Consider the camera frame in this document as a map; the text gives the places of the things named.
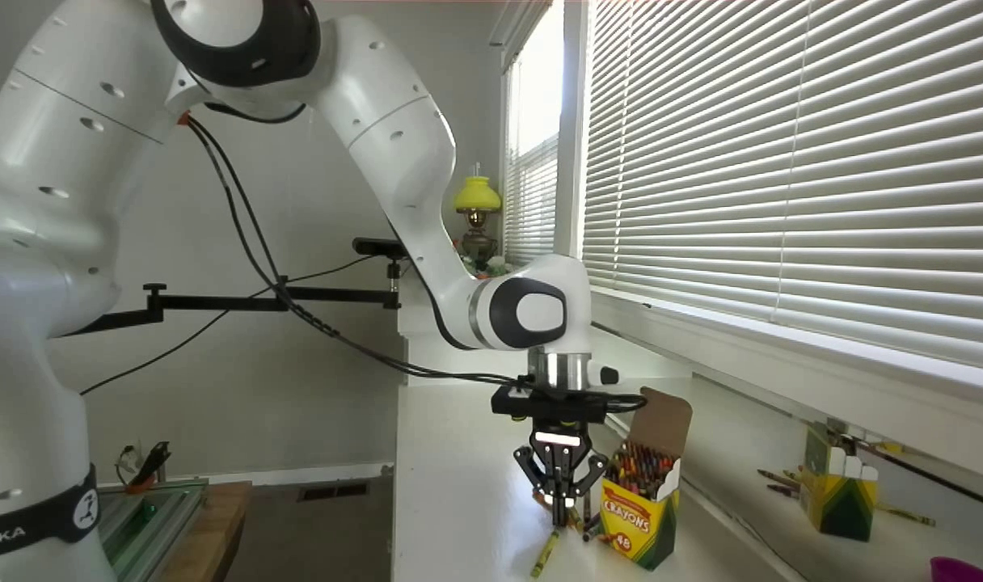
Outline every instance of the window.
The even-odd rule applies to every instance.
[[[983,0],[588,17],[595,291],[983,377]]]
[[[563,3],[554,3],[509,66],[505,259],[554,252],[563,103]]]

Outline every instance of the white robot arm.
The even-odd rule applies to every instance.
[[[563,257],[491,281],[463,268],[443,228],[455,163],[449,126],[377,26],[322,22],[309,0],[64,0],[0,92],[8,582],[109,579],[95,535],[85,405],[59,385],[45,340],[88,326],[118,300],[120,215],[193,103],[257,120],[324,109],[410,252],[443,336],[463,351],[530,351],[533,385],[588,388],[585,268]],[[572,472],[549,475],[563,490],[547,490],[554,463],[539,463],[521,460],[545,495],[578,495],[567,490]]]

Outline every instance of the cardboard box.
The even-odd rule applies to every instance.
[[[881,505],[881,472],[866,467],[855,442],[825,423],[810,427],[802,505],[822,535],[871,539]]]
[[[647,409],[633,413],[631,433],[601,484],[601,532],[614,553],[656,568],[676,551],[682,450],[692,409],[652,388],[642,396]]]

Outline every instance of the floor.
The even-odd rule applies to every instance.
[[[389,582],[393,479],[257,490],[226,582]]]

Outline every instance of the white counter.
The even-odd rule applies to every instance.
[[[530,423],[491,413],[491,385],[407,385],[397,405],[395,482],[395,582],[509,582],[530,566],[554,523],[533,505],[511,454]],[[652,574],[625,562],[601,545],[571,532],[547,582],[581,579],[788,579],[788,568],[756,553],[726,528],[699,495],[682,493],[676,553]]]

